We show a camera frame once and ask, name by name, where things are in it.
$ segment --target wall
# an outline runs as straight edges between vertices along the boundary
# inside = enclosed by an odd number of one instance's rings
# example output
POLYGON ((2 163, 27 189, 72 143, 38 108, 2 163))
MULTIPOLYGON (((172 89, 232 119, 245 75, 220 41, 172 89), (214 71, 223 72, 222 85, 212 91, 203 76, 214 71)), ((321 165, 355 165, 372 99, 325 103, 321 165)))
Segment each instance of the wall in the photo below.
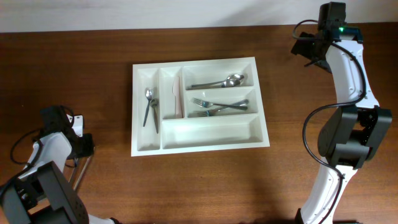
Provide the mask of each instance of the wall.
MULTIPOLYGON (((0 32, 296 24, 317 0, 0 0, 0 32)), ((347 2, 348 22, 398 21, 396 0, 347 2)))

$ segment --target silver fork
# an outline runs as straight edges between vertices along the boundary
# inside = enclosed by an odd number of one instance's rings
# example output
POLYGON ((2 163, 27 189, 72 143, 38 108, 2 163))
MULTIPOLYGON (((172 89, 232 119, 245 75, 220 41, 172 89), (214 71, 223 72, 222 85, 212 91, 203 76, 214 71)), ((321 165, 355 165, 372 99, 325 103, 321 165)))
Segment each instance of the silver fork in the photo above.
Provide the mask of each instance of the silver fork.
POLYGON ((199 100, 194 98, 192 101, 194 104, 204 107, 204 108, 209 108, 211 106, 217 105, 217 106, 225 106, 228 108, 233 108, 233 109, 237 109, 237 110, 247 110, 247 106, 236 106, 236 105, 225 105, 225 104, 221 104, 221 103, 212 103, 209 101, 204 101, 204 100, 199 100))
MULTIPOLYGON (((233 103, 232 105, 244 106, 244 105, 248 105, 248 104, 249 104, 249 100, 241 100, 239 102, 233 103)), ((222 106, 222 107, 212 109, 212 110, 198 111, 195 114, 197 117, 214 116, 214 115, 216 115, 217 112, 219 112, 221 110, 225 110, 225 109, 228 109, 228 108, 225 106, 222 106)))

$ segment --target table surface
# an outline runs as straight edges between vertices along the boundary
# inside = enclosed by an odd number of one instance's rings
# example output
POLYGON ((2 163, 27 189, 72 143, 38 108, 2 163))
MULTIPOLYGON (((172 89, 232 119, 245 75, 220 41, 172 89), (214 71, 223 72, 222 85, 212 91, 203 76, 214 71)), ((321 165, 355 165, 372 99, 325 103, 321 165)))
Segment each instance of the table surface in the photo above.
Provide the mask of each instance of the table surface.
MULTIPOLYGON (((398 112, 398 24, 358 24, 374 95, 398 112)), ((42 125, 39 110, 85 117, 96 152, 79 196, 90 214, 124 223, 277 223, 294 218, 319 165, 302 143, 313 109, 336 101, 333 77, 290 53, 293 26, 0 34, 0 182, 21 170, 9 149, 42 125), (256 57, 271 146, 131 157, 132 65, 256 57)), ((314 31, 314 26, 303 30, 314 31)), ((313 149, 333 110, 308 127, 313 149)), ((335 220, 398 220, 398 122, 347 186, 335 220)), ((16 150, 27 160, 32 143, 16 150)), ((0 223, 6 223, 0 212, 0 223)))

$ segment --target metal spoon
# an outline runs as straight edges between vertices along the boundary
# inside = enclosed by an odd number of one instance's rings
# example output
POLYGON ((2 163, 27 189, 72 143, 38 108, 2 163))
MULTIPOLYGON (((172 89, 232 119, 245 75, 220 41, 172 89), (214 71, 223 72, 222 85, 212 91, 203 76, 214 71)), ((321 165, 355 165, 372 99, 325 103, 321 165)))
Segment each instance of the metal spoon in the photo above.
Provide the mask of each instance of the metal spoon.
POLYGON ((156 109, 157 109, 157 105, 159 104, 159 101, 157 99, 152 99, 150 101, 150 106, 152 107, 152 110, 154 112, 154 122, 155 122, 155 128, 156 128, 156 133, 159 134, 159 124, 157 122, 157 113, 156 113, 156 109))
POLYGON ((149 103, 150 103, 153 95, 154 95, 154 91, 152 89, 147 88, 145 90, 145 96, 148 99, 148 105, 147 105, 147 109, 145 110, 144 124, 142 125, 142 127, 145 127, 145 123, 147 122, 148 112, 149 112, 149 103))
POLYGON ((191 88, 198 88, 198 87, 204 87, 204 86, 212 86, 215 84, 221 83, 221 87, 234 87, 237 85, 242 85, 245 79, 245 74, 243 73, 234 73, 230 74, 226 77, 225 80, 219 81, 219 82, 213 82, 213 83, 204 83, 204 84, 193 84, 191 85, 191 88))

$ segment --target utensil organizer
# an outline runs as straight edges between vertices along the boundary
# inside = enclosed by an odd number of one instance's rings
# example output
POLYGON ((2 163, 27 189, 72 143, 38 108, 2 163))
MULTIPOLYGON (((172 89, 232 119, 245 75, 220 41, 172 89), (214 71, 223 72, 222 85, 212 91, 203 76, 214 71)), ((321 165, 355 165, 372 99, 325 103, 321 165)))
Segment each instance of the utensil organizer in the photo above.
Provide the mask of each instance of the utensil organizer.
POLYGON ((262 107, 259 79, 254 57, 192 62, 133 65, 131 156, 267 147, 269 138, 262 107), (190 85, 224 80, 232 73, 244 73, 242 85, 231 88, 197 88, 190 85), (173 84, 180 80, 182 118, 175 118, 173 84), (145 89, 154 89, 159 99, 159 134, 156 134, 152 108, 142 127, 148 100, 145 89), (201 108, 191 102, 199 98, 232 104, 249 100, 248 110, 227 109, 216 116, 195 117, 201 108))

